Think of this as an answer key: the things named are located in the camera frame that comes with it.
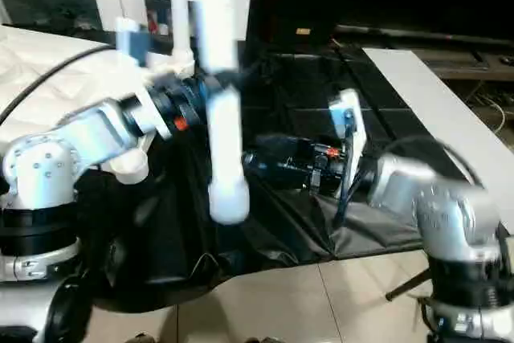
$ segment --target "silver robotic arm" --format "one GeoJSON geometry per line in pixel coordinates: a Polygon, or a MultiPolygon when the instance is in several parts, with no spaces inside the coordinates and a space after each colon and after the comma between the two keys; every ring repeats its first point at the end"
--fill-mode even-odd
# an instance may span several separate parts
{"type": "Polygon", "coordinates": [[[414,216],[434,288],[423,305],[434,341],[514,341],[511,272],[486,190],[386,154],[378,160],[369,204],[414,216]]]}

